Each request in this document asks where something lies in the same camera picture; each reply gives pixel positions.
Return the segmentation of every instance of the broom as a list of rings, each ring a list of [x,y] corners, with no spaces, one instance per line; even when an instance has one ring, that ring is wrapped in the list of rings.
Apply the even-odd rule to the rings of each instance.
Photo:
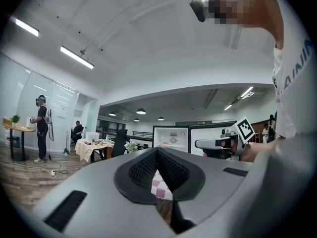
[[[69,156],[69,150],[67,149],[67,134],[68,134],[68,132],[66,133],[66,147],[65,147],[64,153],[63,153],[64,156]]]

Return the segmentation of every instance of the pink checkered pattern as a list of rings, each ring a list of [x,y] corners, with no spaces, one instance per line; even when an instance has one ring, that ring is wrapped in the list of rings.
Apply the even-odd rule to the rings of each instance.
[[[173,194],[172,192],[170,192],[166,183],[163,181],[163,178],[160,176],[158,170],[156,171],[152,181],[151,193],[158,198],[173,200]]]

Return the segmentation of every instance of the potted plant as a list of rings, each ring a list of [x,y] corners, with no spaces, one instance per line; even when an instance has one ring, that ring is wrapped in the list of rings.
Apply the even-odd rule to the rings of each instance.
[[[135,152],[138,150],[137,147],[137,143],[136,142],[126,142],[126,144],[124,145],[125,149],[127,149],[127,151],[129,153]]]
[[[12,121],[12,127],[15,128],[15,125],[20,121],[20,116],[14,115],[11,121]]]

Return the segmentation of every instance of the person wearing vr headset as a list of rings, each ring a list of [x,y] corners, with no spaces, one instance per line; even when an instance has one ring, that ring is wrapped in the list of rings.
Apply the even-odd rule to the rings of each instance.
[[[39,147],[39,156],[36,160],[34,160],[35,164],[44,163],[46,157],[46,134],[48,132],[48,125],[45,122],[45,115],[47,111],[47,107],[45,105],[46,98],[44,95],[40,95],[36,99],[36,106],[39,108],[38,117],[31,120],[31,123],[37,123],[38,131],[38,147]]]
[[[218,24],[263,28],[275,39],[272,83],[278,105],[275,132],[280,137],[268,144],[247,144],[242,161],[253,162],[258,153],[273,150],[285,138],[316,131],[316,52],[286,0],[193,0],[190,6],[200,22],[212,18]],[[236,149],[232,140],[232,153]]]

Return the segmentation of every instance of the table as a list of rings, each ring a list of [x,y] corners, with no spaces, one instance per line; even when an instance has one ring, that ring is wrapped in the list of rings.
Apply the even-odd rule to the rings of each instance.
[[[14,161],[26,161],[29,159],[28,155],[25,155],[24,151],[24,133],[25,132],[34,132],[35,129],[33,128],[27,128],[25,125],[17,123],[15,127],[12,127],[12,121],[6,118],[3,118],[2,124],[4,127],[10,129],[10,152],[11,152],[11,159]],[[13,154],[13,140],[12,140],[12,131],[17,130],[21,131],[21,145],[22,145],[22,155],[14,155]]]
[[[104,157],[105,159],[109,159],[111,158],[111,153],[112,153],[112,148],[114,146],[114,144],[109,143],[109,142],[104,142],[103,145],[95,145],[94,143],[92,143],[92,145],[87,145],[85,144],[87,140],[85,138],[79,139],[76,143],[75,146],[75,151],[76,154],[78,154],[80,156],[80,160],[85,160],[85,161],[91,161],[94,162],[95,161],[95,157],[92,154],[94,150],[103,150],[104,152]]]

